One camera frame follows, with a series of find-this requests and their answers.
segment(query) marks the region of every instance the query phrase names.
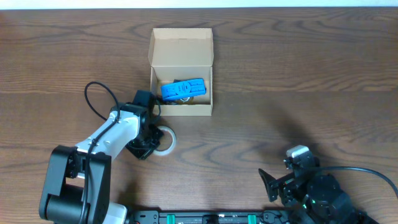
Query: roll of white tape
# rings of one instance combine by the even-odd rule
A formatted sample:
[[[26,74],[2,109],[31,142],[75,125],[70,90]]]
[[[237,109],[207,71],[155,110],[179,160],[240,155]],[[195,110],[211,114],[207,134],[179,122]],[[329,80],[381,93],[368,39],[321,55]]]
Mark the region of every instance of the roll of white tape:
[[[175,145],[176,145],[176,143],[177,143],[177,138],[175,137],[175,133],[174,133],[174,131],[173,131],[171,128],[166,127],[166,126],[158,126],[157,128],[159,128],[161,131],[165,131],[165,132],[170,133],[170,135],[172,136],[172,144],[171,144],[170,147],[169,147],[168,149],[166,149],[166,150],[163,150],[163,151],[154,150],[153,153],[154,153],[156,156],[166,156],[166,155],[169,155],[170,152],[173,151],[173,149],[174,149],[174,147],[175,147]]]

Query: box flap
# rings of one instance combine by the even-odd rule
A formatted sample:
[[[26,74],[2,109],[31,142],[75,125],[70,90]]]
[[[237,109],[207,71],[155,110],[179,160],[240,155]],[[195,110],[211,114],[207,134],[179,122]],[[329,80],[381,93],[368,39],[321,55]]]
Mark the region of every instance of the box flap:
[[[212,66],[211,28],[155,28],[148,59],[152,67]]]

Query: blue plastic item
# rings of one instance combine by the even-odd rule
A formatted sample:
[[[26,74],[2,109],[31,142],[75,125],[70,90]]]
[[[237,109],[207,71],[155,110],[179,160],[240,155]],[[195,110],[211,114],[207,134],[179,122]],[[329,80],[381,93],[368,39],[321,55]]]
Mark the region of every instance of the blue plastic item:
[[[205,82],[202,78],[167,84],[162,86],[161,90],[164,101],[206,94]]]

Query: table surface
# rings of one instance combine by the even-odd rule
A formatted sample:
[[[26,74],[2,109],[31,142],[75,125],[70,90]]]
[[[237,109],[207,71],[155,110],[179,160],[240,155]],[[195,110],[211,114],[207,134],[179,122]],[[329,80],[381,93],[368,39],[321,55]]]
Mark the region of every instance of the table surface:
[[[162,210],[260,210],[258,168],[281,177],[285,150],[305,144],[324,166],[376,169],[398,184],[396,8],[129,9],[0,12],[0,222],[38,215],[50,153],[103,122],[85,103],[92,80],[120,101],[148,90],[154,27],[211,27],[211,117],[163,117],[167,157],[112,164],[111,200]],[[106,114],[112,98],[93,87]],[[398,223],[382,179],[334,172],[354,204]]]

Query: cardboard box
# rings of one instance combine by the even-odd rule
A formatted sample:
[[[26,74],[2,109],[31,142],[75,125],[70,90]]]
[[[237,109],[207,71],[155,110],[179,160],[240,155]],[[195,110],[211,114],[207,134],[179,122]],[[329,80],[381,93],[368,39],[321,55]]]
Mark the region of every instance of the cardboard box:
[[[174,80],[202,78],[206,94],[193,97],[193,105],[161,105],[162,116],[211,116],[213,109],[213,33],[211,29],[155,28],[148,59],[150,91],[161,96],[160,87]]]

